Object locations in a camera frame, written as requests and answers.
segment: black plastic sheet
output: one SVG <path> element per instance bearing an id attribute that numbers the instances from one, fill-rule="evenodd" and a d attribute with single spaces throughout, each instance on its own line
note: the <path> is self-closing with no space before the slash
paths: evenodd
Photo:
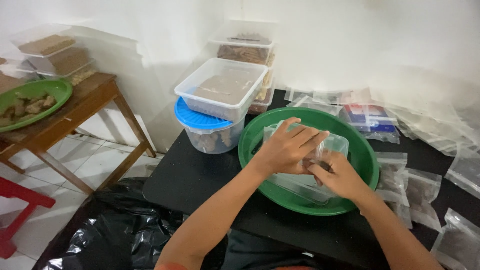
<path id="1" fill-rule="evenodd" d="M 34 270 L 153 269 L 180 212 L 146 201 L 145 177 L 95 191 L 49 243 Z"/>

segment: green plastic basin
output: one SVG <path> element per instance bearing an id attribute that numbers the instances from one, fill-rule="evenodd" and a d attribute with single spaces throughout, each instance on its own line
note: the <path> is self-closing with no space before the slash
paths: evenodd
<path id="1" fill-rule="evenodd" d="M 301 118 L 306 126 L 328 130 L 345 137 L 349 142 L 350 163 L 364 182 L 375 190 L 378 184 L 378 163 L 376 155 L 367 140 L 349 124 L 326 112 L 309 108 L 279 108 L 255 117 L 243 130 L 239 142 L 239 159 L 242 168 L 252 159 L 252 150 L 263 139 L 263 129 L 289 117 Z M 290 210 L 316 216 L 332 216 L 355 209 L 348 199 L 330 198 L 325 205 L 314 204 L 269 181 L 264 181 L 258 190 L 277 204 Z"/>
<path id="2" fill-rule="evenodd" d="M 3 113 L 10 105 L 15 102 L 17 92 L 29 98 L 35 98 L 41 96 L 44 93 L 47 93 L 51 96 L 54 96 L 57 100 L 57 103 L 53 105 L 52 108 L 39 113 L 35 117 L 8 126 L 0 127 L 0 132 L 10 131 L 24 127 L 53 113 L 58 108 L 60 108 L 72 95 L 72 85 L 64 80 L 39 80 L 26 83 L 22 86 L 0 94 L 0 112 Z"/>

